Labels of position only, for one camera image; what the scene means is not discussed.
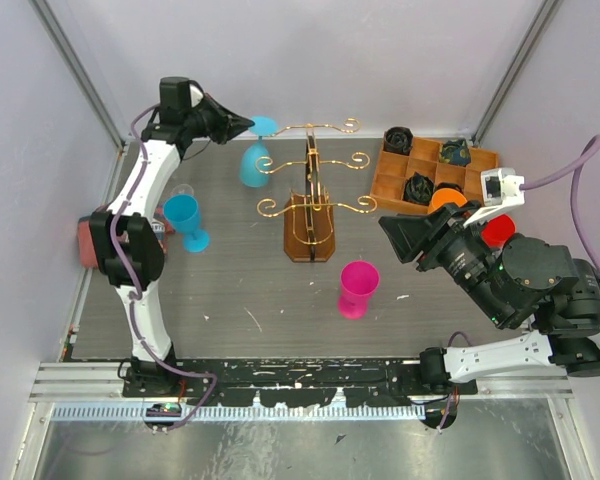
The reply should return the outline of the blue wine glass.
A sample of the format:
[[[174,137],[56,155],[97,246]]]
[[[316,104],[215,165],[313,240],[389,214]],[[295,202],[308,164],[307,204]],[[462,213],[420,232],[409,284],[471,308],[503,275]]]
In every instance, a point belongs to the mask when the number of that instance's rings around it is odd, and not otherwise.
[[[165,202],[163,213],[173,229],[182,236],[183,247],[187,252],[200,253],[209,246],[210,236],[200,226],[200,208],[194,196],[172,196]]]
[[[249,128],[249,131],[257,137],[257,140],[245,150],[242,156],[239,179],[247,187],[261,188],[269,181],[268,168],[258,163],[261,157],[269,156],[264,138],[275,134],[278,125],[274,119],[266,116],[255,116],[252,121],[254,125]]]

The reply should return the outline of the orange wine glass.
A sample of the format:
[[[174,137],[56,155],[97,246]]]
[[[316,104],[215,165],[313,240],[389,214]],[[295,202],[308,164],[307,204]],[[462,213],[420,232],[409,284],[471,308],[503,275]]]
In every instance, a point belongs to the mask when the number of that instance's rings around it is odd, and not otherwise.
[[[427,213],[431,214],[445,204],[453,204],[462,207],[466,203],[467,198],[458,190],[452,188],[440,188],[433,193],[428,205]]]

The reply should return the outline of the pink wine glass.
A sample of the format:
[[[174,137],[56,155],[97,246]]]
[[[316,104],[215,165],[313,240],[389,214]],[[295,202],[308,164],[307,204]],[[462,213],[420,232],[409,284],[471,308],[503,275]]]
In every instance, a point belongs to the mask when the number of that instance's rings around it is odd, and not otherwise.
[[[340,274],[338,310],[347,319],[362,318],[380,283],[380,273],[370,262],[348,263]]]

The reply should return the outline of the clear wine glass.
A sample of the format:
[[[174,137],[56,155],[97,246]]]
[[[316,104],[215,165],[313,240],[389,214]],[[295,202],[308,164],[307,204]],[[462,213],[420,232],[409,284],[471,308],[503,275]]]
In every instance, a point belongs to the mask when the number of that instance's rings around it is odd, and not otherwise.
[[[179,196],[179,195],[186,195],[186,196],[194,197],[195,196],[194,188],[189,184],[177,185],[171,190],[170,196],[175,197],[175,196]]]

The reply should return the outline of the red wine glass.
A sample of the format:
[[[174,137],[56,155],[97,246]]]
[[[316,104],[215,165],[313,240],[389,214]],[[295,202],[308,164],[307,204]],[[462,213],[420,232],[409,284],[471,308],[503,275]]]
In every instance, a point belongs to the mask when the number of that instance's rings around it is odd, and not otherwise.
[[[503,214],[486,223],[481,238],[490,248],[502,248],[515,233],[514,220],[509,215]]]

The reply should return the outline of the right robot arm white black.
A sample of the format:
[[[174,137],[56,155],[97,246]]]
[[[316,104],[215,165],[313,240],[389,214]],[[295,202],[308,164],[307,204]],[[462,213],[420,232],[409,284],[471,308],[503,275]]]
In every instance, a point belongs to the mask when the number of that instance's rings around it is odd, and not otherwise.
[[[419,272],[444,269],[497,329],[531,323],[527,333],[510,340],[425,349],[419,355],[422,388],[439,394],[533,366],[600,376],[600,273],[567,247],[520,233],[493,250],[482,237],[490,211],[469,201],[378,221],[401,263],[415,263]]]

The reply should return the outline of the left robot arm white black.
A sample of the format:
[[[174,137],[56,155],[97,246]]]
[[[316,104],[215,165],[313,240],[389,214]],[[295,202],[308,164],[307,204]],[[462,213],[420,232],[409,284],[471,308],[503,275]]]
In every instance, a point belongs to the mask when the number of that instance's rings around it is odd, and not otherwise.
[[[159,100],[135,118],[130,133],[139,156],[116,198],[89,218],[99,271],[119,296],[132,336],[124,376],[129,391],[173,394],[186,372],[176,366],[159,300],[165,254],[152,220],[164,188],[194,140],[223,145],[253,127],[218,103],[198,82],[181,76],[159,82]]]

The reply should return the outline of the dark rolled cloth front left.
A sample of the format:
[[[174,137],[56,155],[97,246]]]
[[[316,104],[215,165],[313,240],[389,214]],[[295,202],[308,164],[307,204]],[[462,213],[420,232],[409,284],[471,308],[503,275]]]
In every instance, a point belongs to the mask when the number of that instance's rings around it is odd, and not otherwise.
[[[405,182],[403,200],[417,205],[427,206],[434,193],[434,183],[426,175],[415,172]]]

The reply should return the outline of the dark rolled cloth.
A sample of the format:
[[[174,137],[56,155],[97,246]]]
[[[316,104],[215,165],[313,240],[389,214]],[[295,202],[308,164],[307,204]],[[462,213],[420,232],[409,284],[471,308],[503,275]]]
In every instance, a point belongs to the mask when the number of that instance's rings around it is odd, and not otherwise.
[[[385,131],[383,150],[408,156],[413,145],[414,135],[408,127],[394,126]]]
[[[434,193],[434,183],[426,175],[415,172],[405,182],[403,200],[417,205],[427,206]]]
[[[443,164],[467,167],[471,163],[471,153],[464,138],[445,142],[440,149],[439,162]]]
[[[435,187],[435,191],[442,189],[451,189],[463,194],[463,188],[461,187],[461,185],[453,182],[440,182]]]

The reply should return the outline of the dark rolled cloth front right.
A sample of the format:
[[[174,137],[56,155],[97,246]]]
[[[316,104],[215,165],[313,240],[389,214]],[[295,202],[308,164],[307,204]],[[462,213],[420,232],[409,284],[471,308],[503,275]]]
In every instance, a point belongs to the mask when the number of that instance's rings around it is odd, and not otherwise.
[[[442,189],[451,189],[463,194],[463,188],[461,187],[461,185],[453,182],[440,182],[435,187],[435,191]]]

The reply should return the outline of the wooden compartment tray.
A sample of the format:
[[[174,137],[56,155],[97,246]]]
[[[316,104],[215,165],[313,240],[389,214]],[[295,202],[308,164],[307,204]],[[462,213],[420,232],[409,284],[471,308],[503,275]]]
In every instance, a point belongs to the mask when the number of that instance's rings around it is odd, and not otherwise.
[[[417,205],[403,200],[405,182],[415,172],[428,176],[434,187],[440,182],[461,185],[468,200],[483,202],[480,175],[482,171],[499,167],[499,154],[495,151],[469,146],[471,163],[459,167],[439,162],[442,140],[415,137],[408,156],[390,153],[380,148],[371,196],[380,208],[401,214],[424,215],[428,205]]]

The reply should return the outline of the dark rolled cloth rear right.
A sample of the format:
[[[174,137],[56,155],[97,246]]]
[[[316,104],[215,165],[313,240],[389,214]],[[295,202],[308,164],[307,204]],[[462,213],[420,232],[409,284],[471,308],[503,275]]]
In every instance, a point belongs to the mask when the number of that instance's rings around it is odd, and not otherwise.
[[[443,164],[467,167],[471,163],[471,153],[464,138],[445,142],[440,149],[439,162]]]

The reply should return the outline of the dark rolled cloth rear left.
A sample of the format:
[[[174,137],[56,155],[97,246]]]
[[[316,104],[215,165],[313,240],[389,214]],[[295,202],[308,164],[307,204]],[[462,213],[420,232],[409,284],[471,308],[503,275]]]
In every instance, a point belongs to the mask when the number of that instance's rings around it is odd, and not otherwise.
[[[383,150],[408,156],[413,145],[414,135],[408,127],[394,126],[385,131]]]

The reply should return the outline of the colourful packet under left gripper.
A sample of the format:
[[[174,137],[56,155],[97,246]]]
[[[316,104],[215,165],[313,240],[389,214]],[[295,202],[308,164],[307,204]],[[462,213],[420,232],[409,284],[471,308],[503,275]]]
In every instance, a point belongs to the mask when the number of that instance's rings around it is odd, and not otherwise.
[[[175,233],[175,230],[166,220],[160,209],[155,212],[151,226],[164,254],[167,254],[168,238]],[[81,265],[86,269],[97,268],[98,262],[89,229],[89,218],[87,216],[81,217],[77,223],[77,240]]]

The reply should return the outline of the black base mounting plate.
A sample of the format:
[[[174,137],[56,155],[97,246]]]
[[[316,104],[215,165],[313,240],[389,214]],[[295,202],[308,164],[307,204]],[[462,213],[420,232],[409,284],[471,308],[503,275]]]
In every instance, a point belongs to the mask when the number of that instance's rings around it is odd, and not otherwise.
[[[123,396],[183,397],[188,405],[251,407],[260,404],[288,408],[331,404],[342,393],[345,406],[409,406],[419,396],[444,400],[451,393],[475,395],[474,380],[426,383],[419,362],[403,358],[261,358],[188,359],[178,368],[204,375],[187,378],[157,367],[121,362]]]

